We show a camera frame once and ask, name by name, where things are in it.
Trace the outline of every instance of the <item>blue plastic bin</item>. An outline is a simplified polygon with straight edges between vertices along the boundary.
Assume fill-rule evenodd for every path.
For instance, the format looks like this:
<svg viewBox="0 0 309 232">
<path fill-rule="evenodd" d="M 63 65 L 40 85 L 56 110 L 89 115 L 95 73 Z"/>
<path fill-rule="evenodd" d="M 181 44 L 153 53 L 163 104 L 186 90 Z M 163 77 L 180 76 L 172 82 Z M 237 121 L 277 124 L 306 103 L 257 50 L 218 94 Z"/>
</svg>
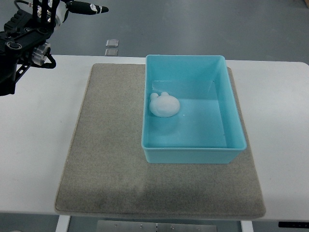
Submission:
<svg viewBox="0 0 309 232">
<path fill-rule="evenodd" d="M 176 97 L 180 111 L 153 115 L 153 92 Z M 246 149 L 224 57 L 146 57 L 141 145 L 149 163 L 229 163 Z"/>
</svg>

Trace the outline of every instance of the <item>metal plate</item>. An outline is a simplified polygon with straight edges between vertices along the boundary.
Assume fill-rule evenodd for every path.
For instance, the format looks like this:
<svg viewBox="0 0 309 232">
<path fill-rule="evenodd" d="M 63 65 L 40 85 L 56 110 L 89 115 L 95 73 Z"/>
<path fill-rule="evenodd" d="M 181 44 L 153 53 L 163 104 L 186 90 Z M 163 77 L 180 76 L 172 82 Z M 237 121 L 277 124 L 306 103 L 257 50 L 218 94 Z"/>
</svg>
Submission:
<svg viewBox="0 0 309 232">
<path fill-rule="evenodd" d="M 217 232 L 217 226 L 99 220 L 96 232 Z"/>
<path fill-rule="evenodd" d="M 107 47 L 118 47 L 119 40 L 108 40 L 106 41 Z"/>
<path fill-rule="evenodd" d="M 156 232 L 217 232 L 217 226 L 158 223 Z"/>
<path fill-rule="evenodd" d="M 118 49 L 106 49 L 105 56 L 107 57 L 116 57 L 118 53 Z"/>
<path fill-rule="evenodd" d="M 99 220 L 96 232 L 156 232 L 156 223 Z"/>
</svg>

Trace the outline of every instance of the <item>white table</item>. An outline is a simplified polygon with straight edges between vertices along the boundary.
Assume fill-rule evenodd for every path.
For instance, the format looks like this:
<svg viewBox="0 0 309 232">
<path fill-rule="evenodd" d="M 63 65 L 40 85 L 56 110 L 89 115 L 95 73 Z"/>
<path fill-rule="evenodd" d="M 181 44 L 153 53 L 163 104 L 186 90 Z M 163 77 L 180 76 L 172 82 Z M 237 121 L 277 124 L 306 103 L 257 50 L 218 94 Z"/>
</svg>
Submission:
<svg viewBox="0 0 309 232">
<path fill-rule="evenodd" d="M 55 56 L 0 97 L 0 212 L 54 214 L 54 200 L 94 63 L 145 58 Z M 309 66 L 228 60 L 258 172 L 262 220 L 309 219 Z"/>
</svg>

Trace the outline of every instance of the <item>plush toy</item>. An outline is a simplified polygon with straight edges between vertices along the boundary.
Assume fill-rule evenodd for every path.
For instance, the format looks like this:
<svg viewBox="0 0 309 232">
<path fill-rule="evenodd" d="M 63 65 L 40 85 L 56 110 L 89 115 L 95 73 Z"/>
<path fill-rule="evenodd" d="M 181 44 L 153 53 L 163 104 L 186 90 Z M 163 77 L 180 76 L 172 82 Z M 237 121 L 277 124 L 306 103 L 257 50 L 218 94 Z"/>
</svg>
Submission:
<svg viewBox="0 0 309 232">
<path fill-rule="evenodd" d="M 157 93 L 150 95 L 151 113 L 158 117 L 171 117 L 178 113 L 180 103 L 177 98 L 169 95 L 167 92 L 162 92 L 161 96 Z"/>
</svg>

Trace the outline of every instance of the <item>gray floor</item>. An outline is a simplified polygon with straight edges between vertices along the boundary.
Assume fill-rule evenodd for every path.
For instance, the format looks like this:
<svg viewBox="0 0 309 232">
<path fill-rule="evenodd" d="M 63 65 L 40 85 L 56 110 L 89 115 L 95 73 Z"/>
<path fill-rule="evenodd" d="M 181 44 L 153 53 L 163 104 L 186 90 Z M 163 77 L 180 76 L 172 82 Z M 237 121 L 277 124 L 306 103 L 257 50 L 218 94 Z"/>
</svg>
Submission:
<svg viewBox="0 0 309 232">
<path fill-rule="evenodd" d="M 70 13 L 48 40 L 53 54 L 103 56 L 106 41 L 118 39 L 118 56 L 123 57 L 223 55 L 226 59 L 309 64 L 309 9 L 303 0 L 84 1 L 110 11 L 93 16 Z M 15 13 L 13 0 L 1 0 L 1 25 Z M 40 216 L 0 214 L 0 232 L 29 231 L 21 224 L 5 227 L 17 218 L 21 224 L 33 220 L 27 224 L 31 228 Z M 47 218 L 54 226 L 55 217 Z M 73 217 L 69 230 L 94 227 L 96 222 L 97 218 Z"/>
</svg>

